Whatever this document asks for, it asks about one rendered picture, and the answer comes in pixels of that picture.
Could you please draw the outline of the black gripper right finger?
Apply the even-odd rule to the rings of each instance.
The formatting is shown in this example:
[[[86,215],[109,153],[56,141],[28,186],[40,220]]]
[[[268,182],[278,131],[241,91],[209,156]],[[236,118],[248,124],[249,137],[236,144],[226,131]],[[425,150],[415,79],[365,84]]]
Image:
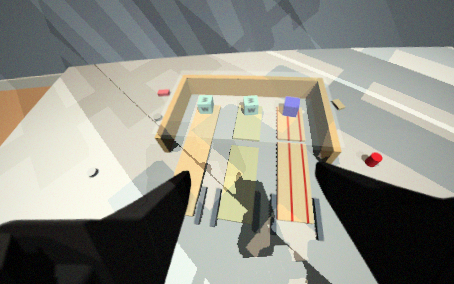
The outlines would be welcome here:
[[[454,196],[429,196],[325,162],[315,175],[378,284],[448,284]]]

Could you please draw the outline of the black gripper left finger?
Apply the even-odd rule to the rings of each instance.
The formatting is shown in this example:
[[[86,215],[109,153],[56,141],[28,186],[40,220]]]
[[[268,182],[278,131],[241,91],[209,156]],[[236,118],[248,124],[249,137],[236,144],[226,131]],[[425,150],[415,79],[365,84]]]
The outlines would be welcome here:
[[[182,171],[102,219],[22,219],[0,224],[22,263],[92,266],[102,284],[165,284],[191,190]]]

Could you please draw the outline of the small red block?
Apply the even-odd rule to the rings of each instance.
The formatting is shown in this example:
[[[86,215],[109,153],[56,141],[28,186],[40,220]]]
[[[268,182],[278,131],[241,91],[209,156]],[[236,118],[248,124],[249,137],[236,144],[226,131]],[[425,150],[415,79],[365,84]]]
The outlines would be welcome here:
[[[170,93],[170,90],[159,90],[157,94],[159,97],[165,97],[167,95],[170,95]]]

